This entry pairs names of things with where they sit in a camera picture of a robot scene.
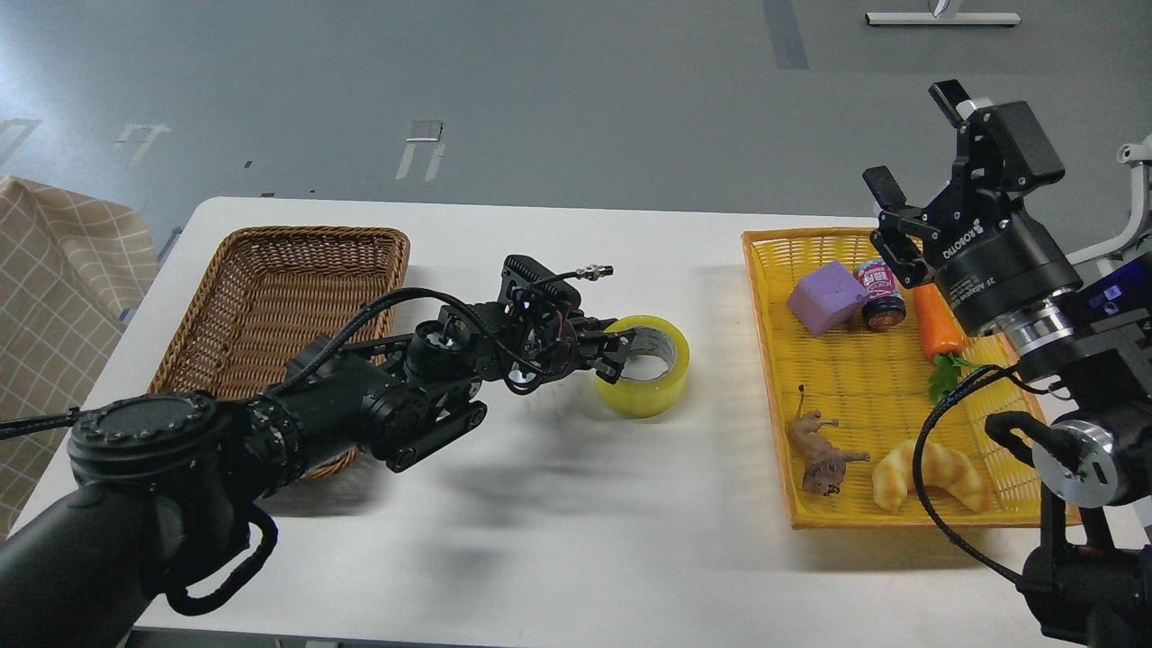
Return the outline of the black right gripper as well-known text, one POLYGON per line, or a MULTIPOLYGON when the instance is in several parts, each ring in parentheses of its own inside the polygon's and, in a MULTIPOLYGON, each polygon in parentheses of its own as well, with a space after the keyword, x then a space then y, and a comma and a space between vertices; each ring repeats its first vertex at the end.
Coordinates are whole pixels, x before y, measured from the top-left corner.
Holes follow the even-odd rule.
POLYGON ((1015 210, 1066 173, 1033 110, 975 99, 956 80, 934 83, 929 95, 956 131, 956 153, 927 212, 908 204, 887 166, 861 172, 879 206, 869 241, 901 286, 935 284, 972 337, 1001 316, 1079 291, 1081 276, 1049 231, 1015 210))

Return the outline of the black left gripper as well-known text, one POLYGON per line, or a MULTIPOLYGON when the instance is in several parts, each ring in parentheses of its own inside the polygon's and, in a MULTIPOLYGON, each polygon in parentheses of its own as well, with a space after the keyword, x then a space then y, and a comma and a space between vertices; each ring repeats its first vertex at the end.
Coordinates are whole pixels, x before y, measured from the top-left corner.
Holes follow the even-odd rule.
POLYGON ((596 372, 602 382, 616 384, 632 349, 636 327, 613 329, 617 319, 593 319, 576 310, 564 319, 558 312, 517 314, 521 357, 544 370, 517 364, 520 384, 544 384, 573 372, 596 372))

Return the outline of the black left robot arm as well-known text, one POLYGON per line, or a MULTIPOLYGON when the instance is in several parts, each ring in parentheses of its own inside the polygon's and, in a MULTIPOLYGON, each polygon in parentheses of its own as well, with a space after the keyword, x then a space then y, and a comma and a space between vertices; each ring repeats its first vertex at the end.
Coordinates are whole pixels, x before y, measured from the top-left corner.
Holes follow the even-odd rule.
POLYGON ((170 392, 3 421, 3 439, 68 429, 77 484, 3 542, 3 647, 115 647, 156 598, 209 615, 275 549, 260 498, 353 449, 419 464, 482 424, 485 383, 615 383, 636 331, 590 319, 573 287, 612 272, 511 255, 497 300, 387 292, 243 400, 170 392))

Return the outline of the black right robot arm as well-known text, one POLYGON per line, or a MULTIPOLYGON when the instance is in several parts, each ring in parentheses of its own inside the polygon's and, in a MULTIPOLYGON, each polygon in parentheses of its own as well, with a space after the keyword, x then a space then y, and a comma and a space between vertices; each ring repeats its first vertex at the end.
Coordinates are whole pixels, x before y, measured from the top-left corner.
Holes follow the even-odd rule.
POLYGON ((863 173, 879 205, 872 244, 905 287, 934 284, 967 336, 1005 336, 1014 366, 979 366, 927 416, 911 475, 947 538, 1024 596, 1043 635, 1087 647, 1149 647, 1149 548, 1116 547, 1105 508, 1149 497, 1149 309, 1090 319, 1082 280, 1023 199, 1063 178, 1025 101, 992 103, 955 80, 930 92, 956 131, 950 180, 925 208, 908 204, 885 166, 863 173), (1053 379, 1075 410, 1044 423, 1024 410, 985 419, 985 432, 1037 472, 1039 545, 1011 571, 958 537, 930 502, 927 436, 967 395, 1011 379, 1053 379))

